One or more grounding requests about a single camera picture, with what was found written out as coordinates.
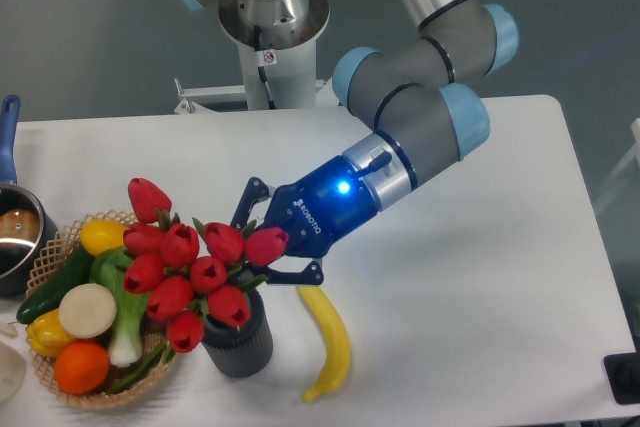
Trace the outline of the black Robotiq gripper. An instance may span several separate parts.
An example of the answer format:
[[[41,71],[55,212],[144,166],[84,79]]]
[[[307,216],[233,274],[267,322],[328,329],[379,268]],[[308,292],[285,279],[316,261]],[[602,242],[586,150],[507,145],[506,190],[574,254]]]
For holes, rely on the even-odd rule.
[[[356,168],[344,156],[336,156],[298,181],[276,190],[258,177],[250,177],[236,206],[231,225],[243,228],[257,203],[272,200],[260,225],[262,230],[283,229],[289,236],[285,254],[321,258],[331,246],[378,213],[365,178],[379,170],[374,160]],[[256,267],[248,261],[236,263],[237,288],[268,285],[319,286],[324,281],[322,261],[314,259],[300,272]]]

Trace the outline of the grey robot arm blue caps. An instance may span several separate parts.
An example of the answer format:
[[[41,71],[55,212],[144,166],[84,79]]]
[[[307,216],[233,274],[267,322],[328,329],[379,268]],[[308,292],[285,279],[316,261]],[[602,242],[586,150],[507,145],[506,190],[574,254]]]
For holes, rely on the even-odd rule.
[[[182,0],[191,10],[216,4],[236,43],[243,83],[238,88],[180,92],[183,105],[235,97],[251,110],[313,105],[316,41],[329,20],[328,0]],[[273,188],[248,181],[232,218],[247,229],[255,204],[268,209],[258,231],[272,259],[301,257],[298,273],[244,259],[230,278],[240,285],[322,283],[330,247],[379,212],[463,160],[490,133],[487,110],[469,88],[515,55],[519,34],[501,6],[476,0],[402,0],[419,37],[384,54],[356,48],[331,78],[338,102],[369,134],[300,180]]]

